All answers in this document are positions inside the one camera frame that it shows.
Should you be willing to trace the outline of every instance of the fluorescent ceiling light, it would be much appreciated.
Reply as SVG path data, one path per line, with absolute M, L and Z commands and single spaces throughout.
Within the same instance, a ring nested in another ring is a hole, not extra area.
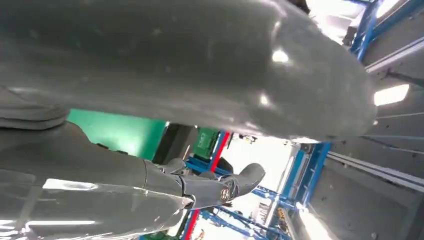
M 380 106 L 400 102 L 407 96 L 409 88 L 409 84 L 402 84 L 380 90 L 374 94 L 374 104 Z
M 399 0 L 384 0 L 377 10 L 377 18 L 386 14 L 397 2 L 399 2 Z
M 311 240 L 332 240 L 325 227 L 313 214 L 300 210 L 299 216 Z

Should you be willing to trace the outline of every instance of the boot logo patch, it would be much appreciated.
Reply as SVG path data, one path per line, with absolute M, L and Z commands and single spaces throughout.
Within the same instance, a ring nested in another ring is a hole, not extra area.
M 228 199 L 230 199 L 230 190 L 225 187 L 221 190 L 221 200 L 226 202 Z

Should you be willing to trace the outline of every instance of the ceiling light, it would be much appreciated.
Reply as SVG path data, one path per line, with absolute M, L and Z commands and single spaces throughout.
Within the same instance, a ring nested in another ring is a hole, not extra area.
M 374 94 L 374 104 L 380 106 L 400 102 L 407 96 L 409 88 L 409 84 L 402 84 L 380 90 Z
M 384 0 L 377 10 L 377 13 L 376 13 L 377 18 L 380 18 L 381 16 L 386 14 L 390 9 L 393 8 L 393 6 L 397 2 L 399 2 L 399 0 Z

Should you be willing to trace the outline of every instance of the green wall panel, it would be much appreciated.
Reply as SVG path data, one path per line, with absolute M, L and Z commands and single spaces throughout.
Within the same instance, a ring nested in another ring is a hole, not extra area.
M 148 160 L 155 156 L 166 124 L 148 118 L 80 109 L 73 109 L 68 121 L 77 124 L 92 143 Z

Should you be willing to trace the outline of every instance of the blue steel frame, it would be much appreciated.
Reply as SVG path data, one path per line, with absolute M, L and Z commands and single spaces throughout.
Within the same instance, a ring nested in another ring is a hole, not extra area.
M 298 171 L 300 170 L 302 161 L 304 160 L 305 156 L 306 156 L 305 151 L 299 150 L 297 152 L 296 158 L 294 159 L 293 164 L 291 166 L 290 173 L 288 174 L 287 181 L 285 182 L 285 186 L 282 189 L 282 193 L 281 193 L 282 197 L 284 198 L 289 197 L 289 194 L 293 188 L 293 185 L 295 184 L 296 175 Z
M 216 144 L 216 147 L 215 147 L 215 149 L 213 151 L 213 154 L 212 154 L 212 159 L 215 159 L 215 156 L 217 155 L 217 150 L 220 148 L 220 146 L 222 144 L 225 144 L 225 142 L 224 142 L 225 134 L 224 133 L 225 133 L 225 131 L 221 131 L 220 132 L 218 143 Z M 208 163 L 206 163 L 204 161 L 200 161 L 200 160 L 197 160 L 197 161 L 198 161 L 198 164 L 200 164 L 201 166 L 203 166 L 205 168 L 197 167 L 194 164 L 190 164 L 188 162 L 186 162 L 185 165 L 187 167 L 189 167 L 189 168 L 191 166 L 192 169 L 198 170 L 199 172 L 203 173 L 203 172 L 209 171 L 212 168 L 212 164 L 214 162 L 214 161 L 211 160 L 209 162 L 209 164 L 208 164 Z M 184 231 L 183 231 L 183 234 L 182 234 L 182 238 L 181 239 L 186 239 L 186 234 L 187 234 L 187 231 L 188 231 L 188 228 L 189 228 L 189 224 L 188 223 L 190 223 L 192 217 L 193 217 L 193 213 L 191 212 L 189 218 L 187 219 L 187 224 L 185 224 L 185 226 L 184 226 Z
M 267 233 L 272 233 L 275 236 L 278 237 L 279 240 L 291 240 L 290 236 L 285 234 L 284 232 L 281 232 L 275 228 L 271 228 L 271 227 L 265 227 L 253 220 L 250 220 L 248 218 L 245 218 L 244 216 L 237 214 L 235 212 L 232 212 L 224 207 L 221 206 L 216 206 L 216 209 L 219 210 L 219 212 L 224 212 L 226 214 L 229 214 L 231 217 L 233 217 L 234 219 L 240 221 L 244 226 L 246 226 L 248 229 L 250 229 L 251 231 L 247 231 L 243 228 L 237 227 L 231 223 L 228 223 L 227 221 L 225 221 L 224 219 L 222 219 L 221 217 L 214 215 L 208 211 L 201 211 L 201 216 L 204 219 L 207 220 L 211 220 L 219 225 L 222 225 L 224 227 L 228 227 L 231 228 L 247 237 L 253 237 L 256 240 L 269 240 L 266 236 L 263 236 L 259 231 L 257 231 L 255 228 L 253 228 L 251 225 L 256 226 L 262 230 L 265 230 Z
M 295 196 L 295 200 L 304 206 L 307 206 L 311 199 L 330 148 L 330 143 L 318 143 L 312 150 Z
M 359 23 L 356 37 L 350 48 L 350 51 L 357 56 L 359 61 L 363 60 L 369 44 L 378 39 L 399 21 L 409 17 L 415 11 L 420 10 L 422 5 L 424 5 L 423 0 L 406 1 L 397 11 L 393 12 L 376 26 L 376 13 L 383 1 L 384 0 L 374 0 L 368 4 Z

